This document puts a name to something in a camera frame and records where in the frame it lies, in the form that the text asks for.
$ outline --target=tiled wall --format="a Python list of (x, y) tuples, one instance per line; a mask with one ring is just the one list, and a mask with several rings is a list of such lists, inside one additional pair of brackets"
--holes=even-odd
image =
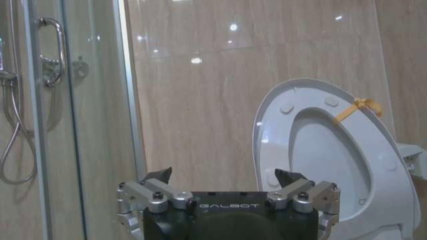
[[(376, 0), (376, 11), (396, 140), (427, 149), (427, 1)], [(414, 182), (427, 216), (427, 181)]]
[(188, 190), (255, 190), (252, 121), (268, 90), (330, 81), (384, 108), (374, 0), (132, 0), (131, 32), (148, 170)]

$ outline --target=glass panel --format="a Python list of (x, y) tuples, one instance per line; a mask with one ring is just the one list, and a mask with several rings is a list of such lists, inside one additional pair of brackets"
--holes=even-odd
[[(21, 85), (19, 88), (15, 85), (13, 91), (16, 94), (21, 91), (20, 116), (25, 126), (32, 129), (32, 98), (29, 94), (23, 15), (21, 1), (0, 1), (0, 71), (9, 71), (17, 75), (17, 81)], [(11, 86), (0, 84), (0, 158), (7, 151), (7, 145), (12, 138), (15, 122)], [(5, 177), (12, 180), (25, 177), (32, 171), (33, 159), (28, 141), (23, 134), (19, 134), (4, 160)], [(7, 184), (0, 180), (0, 196), (0, 239), (41, 240), (43, 215), (37, 177), (19, 185)]]
[(117, 16), (111, 0), (63, 4), (87, 236), (116, 240), (116, 187), (136, 179)]
[[(57, 0), (29, 1), (29, 19), (53, 18), (61, 21)], [(47, 227), (52, 239), (83, 239), (84, 222), (80, 204), (79, 172), (73, 134), (72, 104), (69, 78), (65, 74), (61, 82), (52, 87), (47, 79), (59, 74), (57, 37), (52, 25), (33, 25), (32, 57), (36, 66), (35, 91), (39, 116), (39, 133), (41, 137), (41, 162), (44, 191), (47, 197)]]

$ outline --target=raised toilet lid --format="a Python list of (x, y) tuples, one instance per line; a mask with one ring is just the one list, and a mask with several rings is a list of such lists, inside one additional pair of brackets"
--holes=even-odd
[(314, 79), (279, 84), (256, 113), (252, 136), (259, 188), (280, 189), (275, 169), (303, 173), (340, 188), (340, 223), (335, 234), (356, 238), (383, 226), (412, 234), (420, 218), (410, 173), (395, 141), (370, 109), (339, 124), (335, 116), (355, 97)]

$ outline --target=screw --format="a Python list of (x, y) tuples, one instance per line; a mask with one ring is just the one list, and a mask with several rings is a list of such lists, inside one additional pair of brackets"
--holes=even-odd
[(268, 198), (264, 202), (264, 206), (266, 206), (267, 210), (274, 211), (276, 208), (275, 201)]
[(152, 199), (155, 200), (162, 200), (163, 199), (163, 193), (160, 191), (156, 191), (154, 194), (152, 194)]
[(186, 211), (187, 211), (187, 213), (192, 214), (195, 212), (196, 208), (198, 208), (198, 201), (190, 199), (187, 201), (187, 203), (186, 203)]
[(302, 191), (299, 194), (298, 194), (298, 198), (300, 200), (308, 200), (308, 193)]

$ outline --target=shower door frame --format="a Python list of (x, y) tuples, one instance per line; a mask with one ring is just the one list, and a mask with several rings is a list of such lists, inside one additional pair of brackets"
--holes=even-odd
[[(60, 6), (60, 19), (57, 21), (61, 23), (64, 31), (67, 32), (67, 21), (64, 17), (64, 0), (53, 0)], [(120, 66), (120, 71), (123, 76), (126, 76), (127, 85), (127, 100), (128, 100), (128, 110), (131, 119), (131, 137), (132, 137), (132, 149), (134, 149), (134, 159), (136, 167), (136, 177), (140, 179), (147, 174), (146, 165), (146, 152), (144, 143), (142, 136), (142, 120), (139, 111), (139, 100), (138, 100), (138, 86), (135, 81), (135, 67), (134, 67), (134, 55), (132, 53), (132, 37), (128, 31), (128, 16), (127, 16), (127, 3), (126, 0), (111, 0), (113, 2), (113, 19), (115, 19), (115, 29), (116, 29), (116, 39), (117, 39), (117, 50), (120, 62), (124, 66)], [(41, 226), (43, 226), (43, 239), (52, 240), (52, 213), (49, 204), (49, 187), (48, 187), (48, 176), (47, 176), (47, 136), (44, 135), (44, 123), (43, 123), (43, 113), (41, 113), (41, 88), (44, 83), (40, 78), (40, 45), (37, 40), (39, 34), (39, 23), (35, 18), (35, 6), (37, 5), (37, 0), (23, 0), (23, 12), (24, 12), (24, 30), (25, 30), (25, 47), (28, 52), (28, 81), (29, 81), (29, 92), (31, 92), (31, 108), (32, 108), (32, 118), (33, 118), (33, 140), (36, 149), (36, 166), (39, 174), (39, 197), (40, 197), (40, 212), (41, 212)], [(67, 61), (71, 62), (69, 55), (67, 54)], [(65, 70), (67, 77), (69, 79), (71, 66)], [(75, 141), (75, 155), (76, 161), (79, 161), (79, 142), (76, 138), (76, 120), (73, 112), (73, 101), (71, 101), (72, 110), (72, 134)], [(80, 205), (83, 202), (83, 188), (81, 182), (79, 182), (79, 194), (80, 194)]]

